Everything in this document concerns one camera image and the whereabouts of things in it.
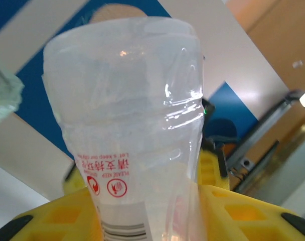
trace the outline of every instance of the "yellow plastic object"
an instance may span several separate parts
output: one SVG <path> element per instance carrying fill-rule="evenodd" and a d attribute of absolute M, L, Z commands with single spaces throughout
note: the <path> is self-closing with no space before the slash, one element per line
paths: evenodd
<path fill-rule="evenodd" d="M 85 182 L 79 172 L 79 169 L 74 164 L 69 173 L 67 174 L 64 182 L 63 182 L 63 191 L 64 194 L 71 194 L 74 193 L 82 188 L 86 187 Z"/>
<path fill-rule="evenodd" d="M 201 150 L 197 165 L 198 185 L 213 185 L 229 190 L 228 176 L 222 177 L 218 154 L 211 150 Z"/>
<path fill-rule="evenodd" d="M 305 241 L 281 217 L 287 209 L 210 185 L 200 199 L 208 241 Z"/>
<path fill-rule="evenodd" d="M 33 219 L 11 241 L 98 241 L 101 228 L 90 193 L 84 188 L 22 213 Z"/>

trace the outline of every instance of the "red circular logo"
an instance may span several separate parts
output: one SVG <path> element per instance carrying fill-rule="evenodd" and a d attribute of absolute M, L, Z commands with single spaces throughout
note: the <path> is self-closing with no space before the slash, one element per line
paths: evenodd
<path fill-rule="evenodd" d="M 127 192 L 127 184 L 118 178 L 111 179 L 107 184 L 108 192 L 114 197 L 123 197 Z"/>
<path fill-rule="evenodd" d="M 100 186 L 99 186 L 97 180 L 94 179 L 94 177 L 91 177 L 91 176 L 87 176 L 87 180 L 88 180 L 88 183 L 89 183 L 89 187 L 91 188 L 93 193 L 95 195 L 99 195 L 99 193 L 100 193 Z"/>

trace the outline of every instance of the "barcode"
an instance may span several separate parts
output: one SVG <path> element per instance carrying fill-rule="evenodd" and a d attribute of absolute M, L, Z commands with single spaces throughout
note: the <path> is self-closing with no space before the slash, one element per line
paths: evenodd
<path fill-rule="evenodd" d="M 112 225 L 101 222 L 104 241 L 142 241 L 148 240 L 143 223 L 137 225 Z"/>

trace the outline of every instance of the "clear plastic bottle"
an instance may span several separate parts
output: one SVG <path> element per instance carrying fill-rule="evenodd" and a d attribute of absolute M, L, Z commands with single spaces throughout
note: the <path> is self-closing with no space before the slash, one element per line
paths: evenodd
<path fill-rule="evenodd" d="M 193 28 L 132 18 L 70 30 L 45 47 L 44 84 L 106 240 L 188 240 L 203 125 Z"/>

